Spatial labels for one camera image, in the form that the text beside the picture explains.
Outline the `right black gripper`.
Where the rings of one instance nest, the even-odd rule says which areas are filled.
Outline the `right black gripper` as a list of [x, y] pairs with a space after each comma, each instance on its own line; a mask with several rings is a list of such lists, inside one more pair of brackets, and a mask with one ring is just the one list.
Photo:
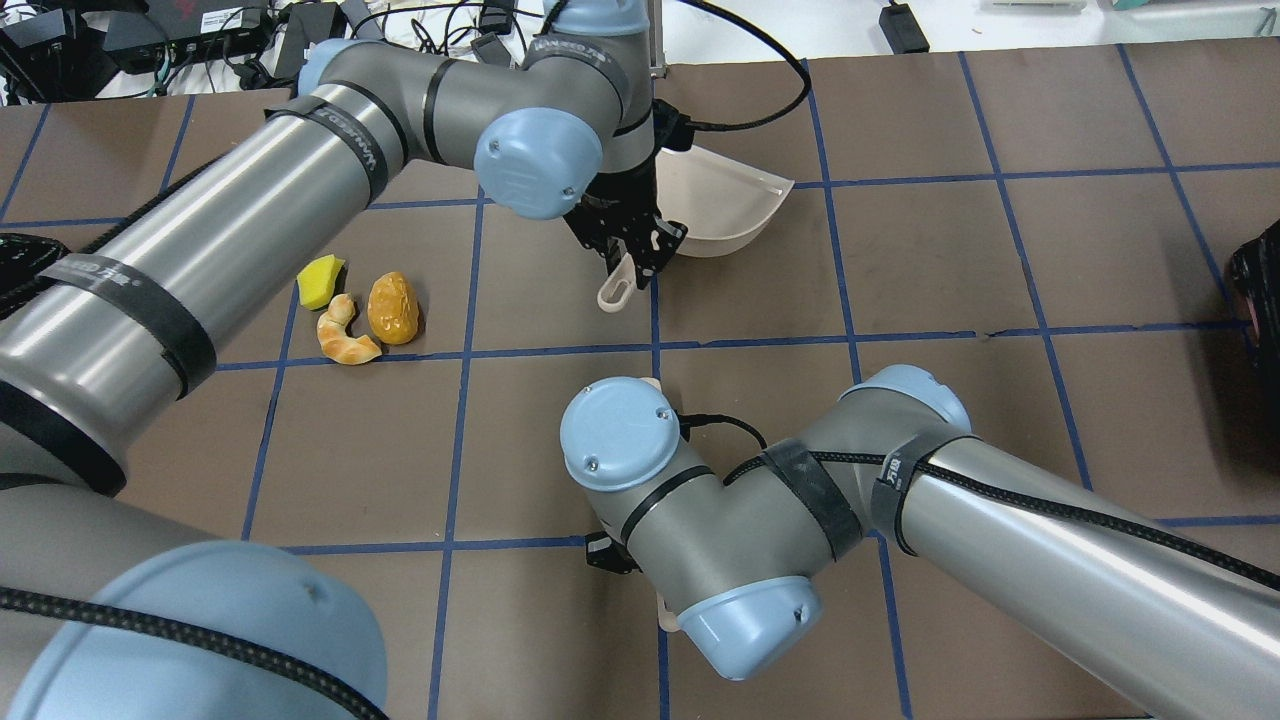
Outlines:
[[586, 565], [617, 575], [640, 570], [625, 546], [608, 533], [586, 534]]

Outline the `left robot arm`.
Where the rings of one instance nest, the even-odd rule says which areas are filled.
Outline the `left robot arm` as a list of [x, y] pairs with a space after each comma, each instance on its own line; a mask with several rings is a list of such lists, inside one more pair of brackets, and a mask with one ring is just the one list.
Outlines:
[[296, 99], [3, 322], [3, 716], [383, 719], [347, 584], [120, 503], [125, 451], [411, 161], [534, 220], [646, 167], [643, 1], [548, 1], [518, 69], [330, 40]]

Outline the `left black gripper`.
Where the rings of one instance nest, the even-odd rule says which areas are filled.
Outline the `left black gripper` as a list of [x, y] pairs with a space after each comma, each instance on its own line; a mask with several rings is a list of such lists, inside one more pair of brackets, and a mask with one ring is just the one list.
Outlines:
[[663, 217], [655, 170], [600, 173], [564, 215], [575, 238], [605, 260], [612, 273], [632, 259], [639, 290], [646, 290], [677, 254], [689, 228]]

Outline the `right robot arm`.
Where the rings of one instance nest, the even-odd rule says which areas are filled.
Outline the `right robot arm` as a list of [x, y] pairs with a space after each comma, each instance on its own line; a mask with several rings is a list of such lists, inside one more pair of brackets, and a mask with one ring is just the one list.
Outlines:
[[604, 536], [717, 673], [745, 680], [819, 620], [814, 577], [869, 534], [924, 559], [1160, 719], [1275, 719], [1277, 575], [986, 443], [931, 373], [887, 366], [730, 479], [649, 379], [559, 424]]

